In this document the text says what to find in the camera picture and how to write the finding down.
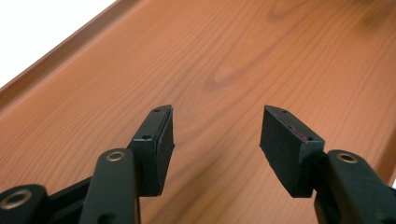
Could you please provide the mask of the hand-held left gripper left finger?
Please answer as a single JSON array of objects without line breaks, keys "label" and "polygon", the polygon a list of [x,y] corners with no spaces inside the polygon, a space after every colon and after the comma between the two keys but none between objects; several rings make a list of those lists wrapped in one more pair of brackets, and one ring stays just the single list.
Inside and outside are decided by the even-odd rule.
[{"label": "hand-held left gripper left finger", "polygon": [[139,173],[139,196],[161,195],[175,148],[173,107],[162,105],[152,109],[137,129],[128,148],[134,153]]}]

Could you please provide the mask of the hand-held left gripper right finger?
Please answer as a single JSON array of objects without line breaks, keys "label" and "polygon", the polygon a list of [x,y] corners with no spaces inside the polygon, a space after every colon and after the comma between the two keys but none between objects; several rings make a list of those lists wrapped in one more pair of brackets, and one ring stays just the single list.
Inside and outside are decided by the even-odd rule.
[{"label": "hand-held left gripper right finger", "polygon": [[260,147],[276,177],[293,198],[313,192],[313,166],[320,160],[325,140],[288,110],[266,105]]}]

